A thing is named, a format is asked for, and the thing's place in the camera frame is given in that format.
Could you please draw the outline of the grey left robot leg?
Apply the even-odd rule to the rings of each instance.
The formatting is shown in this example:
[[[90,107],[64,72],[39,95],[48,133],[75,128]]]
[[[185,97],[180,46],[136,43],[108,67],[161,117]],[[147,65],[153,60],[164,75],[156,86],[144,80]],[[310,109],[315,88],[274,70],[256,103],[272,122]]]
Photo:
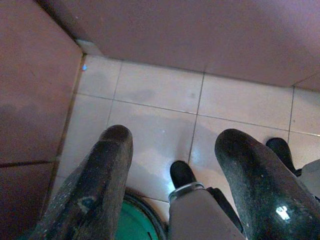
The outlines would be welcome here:
[[[246,240],[200,182],[169,195],[169,240]]]

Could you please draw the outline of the grey right robot leg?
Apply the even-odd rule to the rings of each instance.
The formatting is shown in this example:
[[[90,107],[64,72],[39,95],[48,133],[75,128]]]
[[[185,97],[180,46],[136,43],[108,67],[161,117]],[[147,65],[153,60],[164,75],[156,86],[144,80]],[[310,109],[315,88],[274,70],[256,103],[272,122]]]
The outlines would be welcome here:
[[[320,159],[297,169],[295,175],[306,186],[315,199],[320,202]]]

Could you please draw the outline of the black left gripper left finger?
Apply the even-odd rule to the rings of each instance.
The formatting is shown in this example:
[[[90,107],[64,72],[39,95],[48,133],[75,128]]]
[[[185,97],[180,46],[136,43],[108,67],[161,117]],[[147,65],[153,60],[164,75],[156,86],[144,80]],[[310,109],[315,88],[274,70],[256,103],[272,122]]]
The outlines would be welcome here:
[[[133,158],[133,136],[108,127],[66,178],[32,240],[114,240]]]

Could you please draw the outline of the black left robot foot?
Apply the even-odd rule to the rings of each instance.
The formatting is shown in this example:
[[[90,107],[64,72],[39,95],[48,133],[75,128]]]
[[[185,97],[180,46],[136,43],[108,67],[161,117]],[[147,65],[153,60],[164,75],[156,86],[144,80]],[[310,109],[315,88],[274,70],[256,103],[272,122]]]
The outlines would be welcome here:
[[[197,182],[190,166],[181,160],[173,162],[170,166],[170,177],[176,189]]]

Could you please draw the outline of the green round disc black rim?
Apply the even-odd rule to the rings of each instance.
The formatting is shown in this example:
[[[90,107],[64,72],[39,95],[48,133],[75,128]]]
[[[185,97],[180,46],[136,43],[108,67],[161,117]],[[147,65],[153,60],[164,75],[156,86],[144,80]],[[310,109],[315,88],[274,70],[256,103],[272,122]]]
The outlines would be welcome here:
[[[167,227],[151,205],[138,195],[125,193],[115,240],[167,239]]]

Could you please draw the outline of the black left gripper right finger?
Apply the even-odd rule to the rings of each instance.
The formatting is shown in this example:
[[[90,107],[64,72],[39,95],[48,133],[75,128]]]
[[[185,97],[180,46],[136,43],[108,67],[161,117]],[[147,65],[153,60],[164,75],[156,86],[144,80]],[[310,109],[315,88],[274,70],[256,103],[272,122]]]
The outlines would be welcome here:
[[[320,240],[320,202],[269,147],[230,128],[214,152],[248,240]]]

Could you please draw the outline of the grey robot leg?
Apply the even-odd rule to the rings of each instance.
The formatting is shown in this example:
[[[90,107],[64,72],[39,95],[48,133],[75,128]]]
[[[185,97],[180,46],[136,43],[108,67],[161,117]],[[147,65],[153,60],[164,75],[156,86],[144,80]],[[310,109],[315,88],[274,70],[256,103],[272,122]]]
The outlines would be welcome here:
[[[306,186],[315,199],[320,202],[320,159],[297,169],[295,175]]]
[[[200,182],[169,195],[169,240],[246,240]]]

